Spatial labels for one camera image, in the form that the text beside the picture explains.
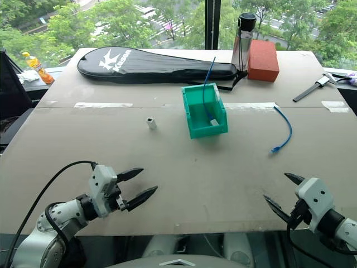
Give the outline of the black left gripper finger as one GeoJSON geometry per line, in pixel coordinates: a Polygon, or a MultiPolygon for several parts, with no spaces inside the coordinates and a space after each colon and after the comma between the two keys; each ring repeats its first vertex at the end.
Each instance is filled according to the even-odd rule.
{"type": "Polygon", "coordinates": [[[135,176],[137,176],[139,173],[141,173],[144,170],[142,167],[135,167],[126,171],[123,171],[119,174],[117,174],[117,182],[123,182],[123,181],[128,181],[135,176]]]}
{"type": "Polygon", "coordinates": [[[127,201],[126,205],[126,210],[127,211],[132,211],[135,208],[139,207],[141,204],[146,202],[158,189],[158,186],[153,186],[151,188],[148,188],[144,190],[143,192],[139,193],[136,197],[134,197],[132,200],[127,201]]]}

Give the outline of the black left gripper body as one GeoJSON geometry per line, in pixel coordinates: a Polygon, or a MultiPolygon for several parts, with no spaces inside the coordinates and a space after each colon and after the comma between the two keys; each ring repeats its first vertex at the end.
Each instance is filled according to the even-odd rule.
{"type": "Polygon", "coordinates": [[[110,213],[116,210],[127,210],[127,201],[122,198],[121,193],[119,186],[115,184],[104,194],[105,205],[110,213]]]}

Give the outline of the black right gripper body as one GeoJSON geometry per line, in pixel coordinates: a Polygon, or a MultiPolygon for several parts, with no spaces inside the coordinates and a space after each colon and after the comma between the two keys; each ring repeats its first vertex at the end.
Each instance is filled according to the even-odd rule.
{"type": "Polygon", "coordinates": [[[291,211],[290,227],[297,227],[301,222],[309,225],[311,217],[308,204],[303,199],[299,199],[291,211]]]}

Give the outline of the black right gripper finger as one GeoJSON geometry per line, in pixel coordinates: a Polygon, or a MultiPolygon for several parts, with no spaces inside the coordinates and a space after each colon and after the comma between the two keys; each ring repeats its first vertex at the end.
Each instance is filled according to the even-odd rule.
{"type": "Polygon", "coordinates": [[[284,175],[286,177],[288,177],[289,180],[292,181],[293,183],[295,183],[296,185],[300,185],[305,180],[304,177],[293,174],[293,173],[284,173],[284,175]]]}
{"type": "Polygon", "coordinates": [[[281,206],[278,203],[276,203],[272,198],[268,197],[267,195],[264,195],[264,199],[268,203],[270,209],[276,215],[278,215],[284,222],[290,222],[290,216],[282,210],[281,206]]]}

